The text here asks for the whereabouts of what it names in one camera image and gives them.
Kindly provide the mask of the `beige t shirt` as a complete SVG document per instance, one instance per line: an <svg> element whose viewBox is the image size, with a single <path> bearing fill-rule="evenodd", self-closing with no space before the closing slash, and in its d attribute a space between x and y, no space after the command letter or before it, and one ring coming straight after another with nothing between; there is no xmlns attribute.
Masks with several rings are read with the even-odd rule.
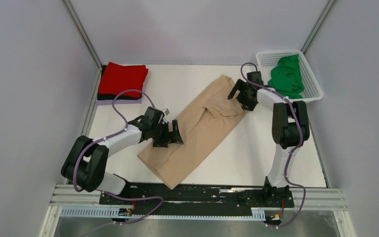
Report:
<svg viewBox="0 0 379 237"><path fill-rule="evenodd" d="M168 188L184 181L245 117L240 103L228 99L234 86L232 78L221 75L177 115L182 145L148 145L138 153L140 161Z"/></svg>

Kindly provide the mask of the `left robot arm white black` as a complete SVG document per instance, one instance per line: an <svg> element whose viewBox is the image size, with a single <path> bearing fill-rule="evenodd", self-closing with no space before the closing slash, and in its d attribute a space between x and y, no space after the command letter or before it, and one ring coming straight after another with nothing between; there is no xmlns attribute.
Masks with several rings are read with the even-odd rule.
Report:
<svg viewBox="0 0 379 237"><path fill-rule="evenodd" d="M132 192L126 187L125 179L106 171L108 159L146 140L152 140L155 148L167 148L173 143L182 145L178 121L167 122L165 117L166 111L149 106L143 115L127 121L114 134L99 139L79 136L61 168L61 175L75 183L79 191L111 193L118 203L128 203Z"/></svg>

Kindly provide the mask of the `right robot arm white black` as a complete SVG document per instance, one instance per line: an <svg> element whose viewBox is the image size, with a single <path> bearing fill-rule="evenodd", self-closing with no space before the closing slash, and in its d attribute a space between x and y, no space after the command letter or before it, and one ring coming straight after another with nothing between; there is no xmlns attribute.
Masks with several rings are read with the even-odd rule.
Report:
<svg viewBox="0 0 379 237"><path fill-rule="evenodd" d="M236 98L242 109L253 111L257 104L272 111L271 134L276 144L273 164L259 192L260 204L266 207L293 206L289 175L294 157L309 139L310 129L304 101L291 102L275 89L265 86L259 71L238 79L228 99Z"/></svg>

